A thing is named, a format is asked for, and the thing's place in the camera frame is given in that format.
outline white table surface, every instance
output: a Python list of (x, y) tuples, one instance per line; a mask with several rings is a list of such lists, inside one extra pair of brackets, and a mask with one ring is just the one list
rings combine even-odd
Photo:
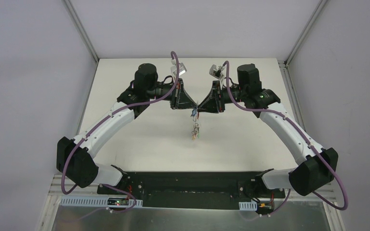
[[(179, 58), (188, 71), (181, 75), (184, 88), (202, 102), (215, 80), (212, 64), (225, 58)], [(263, 88), (273, 90), (292, 114), (276, 59), (227, 59), (231, 78), (237, 67), (256, 64)], [(101, 117), (128, 87), (142, 63), (157, 67), (159, 81), (171, 75), (171, 59), (101, 59), (83, 117), (81, 130)], [(296, 167), (277, 135), (253, 113), (227, 104), (224, 113), (200, 113), (200, 138), (192, 141), (191, 110), (172, 110), (168, 101), (149, 106), (123, 127), (100, 150), (95, 162), (117, 165), (127, 171), (261, 171)]]

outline white wall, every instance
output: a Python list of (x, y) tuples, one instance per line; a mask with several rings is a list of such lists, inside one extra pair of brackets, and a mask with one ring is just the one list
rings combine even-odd
[(100, 58), (286, 59), (319, 0), (72, 0)]
[(347, 230), (370, 230), (370, 0), (330, 1), (290, 71), (308, 132), (339, 153)]
[(95, 64), (60, 0), (0, 0), (0, 230), (34, 230)]

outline wire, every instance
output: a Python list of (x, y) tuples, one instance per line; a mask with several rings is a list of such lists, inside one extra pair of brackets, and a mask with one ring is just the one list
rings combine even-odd
[(313, 192), (313, 193), (316, 196), (318, 196), (321, 200), (323, 200), (325, 203), (327, 203), (330, 206), (332, 206), (333, 208), (338, 209), (338, 210), (346, 210), (348, 208), (348, 195), (347, 195), (347, 192), (345, 190), (345, 187), (344, 187), (343, 182), (341, 181), (341, 179), (337, 175), (337, 173), (334, 171), (334, 169), (332, 169), (331, 166), (327, 163), (327, 161), (320, 155), (320, 153), (318, 153), (318, 151), (316, 150), (316, 148), (311, 144), (310, 140), (301, 131), (301, 129), (294, 123), (294, 121), (292, 121), (288, 117), (285, 117), (285, 115), (282, 114), (281, 112), (278, 112), (278, 111), (275, 111), (275, 110), (269, 110), (269, 109), (250, 109), (250, 108), (245, 108), (245, 107), (240, 106), (236, 102), (235, 98), (233, 98), (233, 95), (232, 95), (232, 92), (231, 92), (230, 86), (229, 86), (229, 79), (230, 79), (229, 78), (229, 61), (226, 60), (222, 66), (224, 66), (224, 65), (226, 65), (226, 89), (227, 89), (227, 93), (229, 94), (229, 98), (233, 102), (233, 104), (236, 107), (242, 109), (243, 111), (248, 111), (248, 112), (271, 112), (271, 113), (274, 113), (276, 115), (279, 115), (279, 116), (285, 118), (285, 120), (288, 121), (294, 127), (294, 129), (297, 130), (297, 132), (300, 134), (300, 136), (305, 140), (305, 142), (307, 143), (307, 145), (311, 148), (311, 150), (313, 150), (313, 152), (316, 154), (316, 156), (321, 160), (321, 162), (325, 165), (325, 167), (327, 167), (327, 169), (335, 177), (335, 179), (337, 180), (338, 185), (340, 186), (341, 192), (343, 193), (344, 205), (342, 207), (336, 206), (332, 202), (328, 201), (326, 198), (324, 198), (323, 196), (321, 196), (320, 194), (318, 194), (317, 192)]
[(274, 207), (274, 192), (272, 192), (272, 196), (270, 197), (270, 205)]
[(290, 197), (290, 192), (291, 192), (291, 189), (289, 189), (289, 191), (287, 192), (286, 198), (281, 203), (281, 205), (279, 207), (277, 207), (275, 210), (273, 210), (273, 212), (269, 213), (269, 215), (273, 215), (274, 213), (276, 213), (279, 209), (281, 209), (286, 204), (287, 200)]
[(258, 203), (258, 204), (260, 204), (259, 198), (252, 197), (251, 200), (254, 201), (254, 202), (256, 202), (256, 203)]
[(234, 85), (235, 83), (233, 82), (232, 78), (229, 77), (229, 79), (230, 79), (230, 82), (232, 83), (232, 85)]
[[(273, 210), (273, 212), (269, 213), (268, 214), (268, 217), (271, 216), (271, 215), (273, 215), (274, 213), (276, 213), (279, 209), (281, 209), (286, 204), (287, 200), (290, 197), (290, 192), (291, 192), (291, 189), (289, 189), (289, 191), (287, 192), (286, 198), (284, 198), (284, 201), (281, 203), (281, 205), (279, 207), (277, 207), (275, 210)], [(239, 214), (242, 217), (242, 219), (245, 220), (245, 221), (254, 221), (257, 218), (260, 218), (261, 217), (261, 216), (257, 216), (257, 217), (255, 217), (253, 219), (247, 219), (247, 218), (245, 218), (244, 216), (241, 215), (240, 211), (239, 211)]]
[[(136, 205), (137, 205), (137, 199), (131, 194), (131, 193), (129, 193), (129, 192), (126, 192), (126, 191), (123, 191), (123, 190), (120, 190), (120, 189), (116, 189), (116, 188), (114, 188), (114, 187), (111, 187), (111, 186), (109, 186), (109, 185), (107, 185), (107, 184), (103, 184), (103, 186), (106, 186), (107, 188), (109, 188), (109, 189), (112, 189), (112, 190), (115, 190), (115, 191), (117, 191), (117, 192), (120, 192), (120, 193), (123, 193), (123, 194), (126, 194), (127, 196), (129, 196), (129, 197), (131, 197), (133, 200), (134, 200), (134, 204), (132, 205), (132, 206), (130, 206), (130, 207), (128, 207), (128, 208), (125, 208), (124, 210), (111, 210), (110, 209), (110, 211), (111, 211), (111, 213), (125, 213), (125, 212), (128, 212), (128, 211), (130, 211), (131, 209), (133, 209)], [(84, 215), (84, 216), (82, 216), (82, 217), (80, 217), (80, 218), (77, 218), (77, 219), (74, 219), (74, 220), (64, 220), (64, 219), (59, 219), (59, 221), (61, 221), (61, 222), (64, 222), (64, 223), (73, 223), (73, 222), (76, 222), (76, 221), (79, 221), (79, 220), (81, 220), (81, 219), (84, 219), (84, 218), (86, 218), (86, 217), (88, 217), (88, 216), (90, 216), (90, 215), (92, 215), (92, 214), (94, 214), (94, 213), (96, 213), (97, 211), (100, 211), (100, 210), (103, 210), (103, 209), (109, 209), (109, 207), (101, 207), (101, 208), (97, 208), (97, 209), (95, 209), (95, 210), (93, 210), (93, 211), (91, 211), (90, 213), (88, 213), (88, 214), (86, 214), (86, 215)]]
[(130, 192), (130, 193), (132, 193), (132, 187), (131, 187), (131, 185), (129, 185), (128, 187), (127, 187), (127, 189), (128, 189), (128, 191)]
[[(176, 73), (179, 73), (179, 60), (178, 60), (178, 56), (176, 55), (176, 53), (174, 51), (171, 52), (171, 57), (172, 59), (175, 59), (176, 61)], [(174, 84), (172, 85), (171, 89), (165, 94), (163, 95), (161, 98), (158, 98), (156, 100), (153, 100), (153, 101), (148, 101), (148, 102), (143, 102), (143, 103), (132, 103), (130, 105), (126, 105), (124, 107), (121, 107), (117, 110), (115, 110), (114, 112), (111, 113), (111, 115), (115, 115), (117, 114), (118, 112), (124, 110), (124, 109), (127, 109), (127, 108), (130, 108), (130, 107), (134, 107), (134, 106), (142, 106), (142, 105), (148, 105), (148, 104), (153, 104), (153, 103), (157, 103), (165, 98), (167, 98), (172, 92), (173, 90), (176, 88), (176, 84), (178, 83), (178, 79), (179, 78), (175, 78), (175, 82)], [(86, 138), (89, 137), (99, 126), (101, 126), (105, 121), (107, 121), (111, 116), (106, 116), (104, 117), (100, 122), (98, 122), (89, 132), (87, 132), (86, 134)], [(77, 185), (75, 184), (69, 191), (66, 191), (65, 189), (65, 180), (66, 180), (66, 171), (67, 171), (67, 167), (70, 163), (70, 160), (71, 160), (71, 157), (74, 155), (74, 153), (76, 152), (76, 150), (80, 147), (80, 145), (85, 141), (84, 138), (82, 138), (77, 144), (76, 146), (74, 146), (74, 148), (71, 150), (69, 156), (67, 157), (66, 159), (66, 162), (65, 162), (65, 166), (63, 167), (63, 172), (62, 172), (62, 181), (61, 181), (61, 184), (60, 184), (60, 188), (62, 189), (62, 192), (63, 194), (65, 195), (68, 195), (70, 194), (76, 187)]]
[(164, 81), (162, 82), (163, 84), (165, 83), (165, 81), (167, 80), (167, 79), (169, 79), (169, 78), (171, 78), (171, 83), (169, 83), (169, 84), (172, 84), (173, 83), (173, 77), (172, 76), (167, 76), (167, 77), (165, 77), (165, 79), (164, 79)]

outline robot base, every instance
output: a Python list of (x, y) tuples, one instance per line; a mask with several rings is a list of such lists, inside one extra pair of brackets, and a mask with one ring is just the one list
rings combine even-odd
[[(126, 172), (116, 186), (143, 200), (144, 207), (238, 210), (252, 198), (285, 198), (279, 189), (262, 189), (262, 172)], [(98, 194), (123, 195), (99, 186)]]

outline silver metal surface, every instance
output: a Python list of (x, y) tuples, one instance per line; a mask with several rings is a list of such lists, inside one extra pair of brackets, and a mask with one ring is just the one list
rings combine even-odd
[(53, 231), (329, 231), (322, 202), (287, 202), (270, 218), (252, 211), (139, 208), (110, 214), (100, 210), (72, 223), (94, 210), (93, 207), (60, 206)]
[(293, 60), (293, 58), (295, 57), (298, 49), (302, 45), (305, 37), (307, 36), (310, 29), (313, 27), (314, 22), (317, 20), (318, 16), (320, 15), (323, 8), (326, 6), (327, 2), (329, 2), (329, 0), (320, 0), (316, 9), (313, 11), (313, 14), (311, 15), (310, 19), (308, 20), (307, 24), (305, 25), (304, 30), (301, 32), (299, 38), (297, 39), (296, 43), (294, 44), (293, 49), (291, 50), (290, 54), (287, 56), (287, 60), (286, 60), (286, 66), (287, 67), (289, 67), (289, 65), (290, 65), (291, 61)]
[(89, 39), (89, 36), (87, 35), (86, 30), (83, 27), (83, 24), (81, 23), (79, 16), (76, 13), (76, 10), (73, 7), (73, 4), (70, 0), (62, 0), (67, 12), (70, 15), (71, 20), (73, 21), (74, 26), (76, 27), (77, 31), (79, 32), (81, 39), (83, 40), (84, 44), (86, 45), (87, 49), (89, 50), (90, 54), (92, 55), (94, 61), (98, 63), (99, 58), (98, 55), (93, 47), (92, 42)]

